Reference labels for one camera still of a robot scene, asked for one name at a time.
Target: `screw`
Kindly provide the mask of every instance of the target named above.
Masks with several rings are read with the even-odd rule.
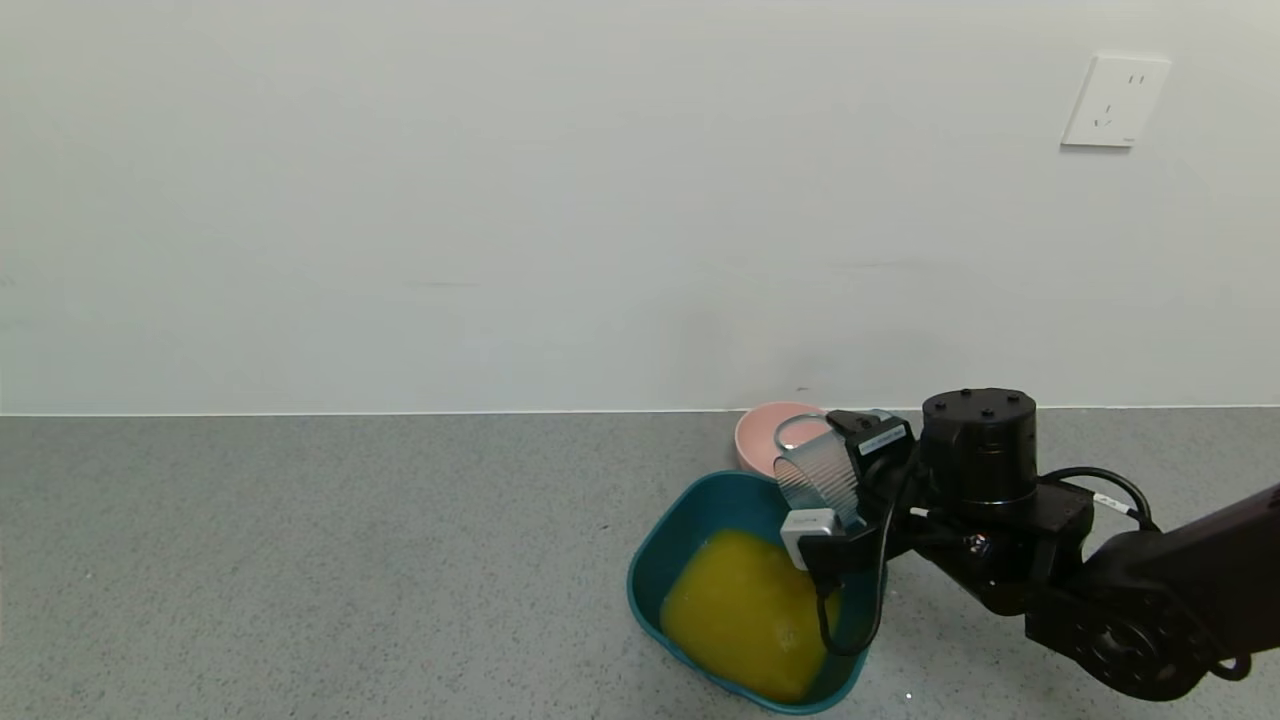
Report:
[[[987,536],[982,533],[966,537],[965,543],[969,546],[969,552],[978,556],[987,555],[987,551],[991,550],[991,542],[987,539]]]

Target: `gray countertop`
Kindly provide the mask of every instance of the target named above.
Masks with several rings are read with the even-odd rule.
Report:
[[[756,717],[641,633],[627,562],[736,415],[0,419],[0,717]],[[1055,410],[1041,468],[1166,528],[1275,482],[1280,410]],[[1098,534],[1126,529],[1100,512]],[[829,717],[1231,717],[1280,653],[1133,701],[918,557]]]

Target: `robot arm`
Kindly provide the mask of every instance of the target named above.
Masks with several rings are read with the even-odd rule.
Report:
[[[867,527],[797,539],[819,597],[840,575],[915,551],[992,612],[1023,615],[1030,639],[1151,701],[1187,694],[1206,673],[1240,680],[1251,653],[1280,647],[1280,486],[1165,533],[1114,473],[1039,475],[1036,402],[1020,392],[934,396],[919,441],[896,429],[901,418],[835,411],[827,420],[845,438]],[[877,441],[886,437],[895,439]],[[1066,482],[1082,474],[1123,483],[1137,507],[1105,500],[1139,523],[1087,561],[1094,493]],[[824,642],[860,652],[878,607],[874,618],[856,647],[836,647],[826,630]]]

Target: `white wall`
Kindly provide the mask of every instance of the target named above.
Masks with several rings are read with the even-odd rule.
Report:
[[[1274,5],[10,0],[0,409],[1277,402]]]

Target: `black cylindrical actuator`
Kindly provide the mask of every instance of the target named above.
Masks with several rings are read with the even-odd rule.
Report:
[[[945,505],[1007,505],[1036,495],[1036,401],[959,389],[924,401],[920,461]]]

